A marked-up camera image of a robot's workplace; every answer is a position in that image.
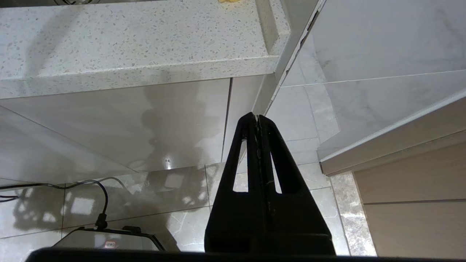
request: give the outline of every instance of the power cord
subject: power cord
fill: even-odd
[[[106,221],[107,215],[105,214],[105,212],[107,211],[107,205],[109,203],[109,196],[107,194],[107,190],[105,190],[105,187],[97,180],[84,180],[84,181],[78,182],[76,184],[72,184],[70,186],[57,186],[57,185],[48,184],[48,183],[33,183],[33,184],[21,184],[21,185],[12,185],[12,186],[0,186],[0,190],[23,188],[23,187],[32,187],[32,186],[49,186],[49,187],[53,187],[53,188],[56,188],[56,189],[70,189],[70,188],[73,188],[73,187],[76,187],[76,186],[79,186],[79,185],[90,184],[90,183],[98,184],[100,186],[100,188],[102,189],[103,194],[105,195],[105,204],[103,206],[102,213],[99,214],[99,216],[97,218],[97,221],[96,221],[96,224],[94,226],[94,229],[105,229],[107,227],[107,221]],[[5,200],[0,200],[0,203],[13,201],[13,200],[19,199],[20,197],[19,196],[2,196],[2,195],[0,195],[0,199],[3,199],[3,198]]]

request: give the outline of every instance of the white wall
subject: white wall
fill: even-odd
[[[320,158],[463,97],[464,10],[463,0],[327,0],[283,85],[305,86],[319,134],[331,134]]]

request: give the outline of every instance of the black cable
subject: black cable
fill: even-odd
[[[84,180],[84,181],[78,182],[76,184],[72,184],[70,186],[57,186],[57,185],[53,185],[53,184],[49,184],[49,183],[33,183],[33,184],[21,184],[21,185],[12,185],[12,186],[0,186],[0,190],[22,188],[22,187],[32,187],[32,186],[49,186],[49,187],[53,187],[53,188],[56,188],[56,189],[70,189],[70,188],[73,188],[75,186],[79,186],[79,185],[82,185],[82,184],[89,184],[89,183],[98,184],[100,186],[100,188],[102,189],[103,194],[105,195],[105,204],[103,206],[103,211],[102,211],[101,214],[99,214],[99,217],[98,217],[97,222],[96,222],[96,227],[97,228],[104,229],[104,228],[107,227],[107,222],[105,221],[107,215],[105,214],[105,212],[107,211],[107,205],[109,203],[109,195],[107,194],[107,190],[105,190],[105,187],[97,180]],[[2,196],[2,195],[0,195],[0,198],[8,198],[7,200],[0,200],[0,203],[2,203],[2,202],[13,201],[13,200],[19,199],[20,197],[19,196]]]

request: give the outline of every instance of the cabinet door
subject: cabinet door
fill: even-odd
[[[218,163],[229,79],[1,100],[137,172]]]
[[[0,106],[0,184],[73,182],[133,173]]]

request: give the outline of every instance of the quartz countertop edge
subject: quartz countertop edge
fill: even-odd
[[[0,8],[0,99],[273,73],[289,26],[257,1]]]

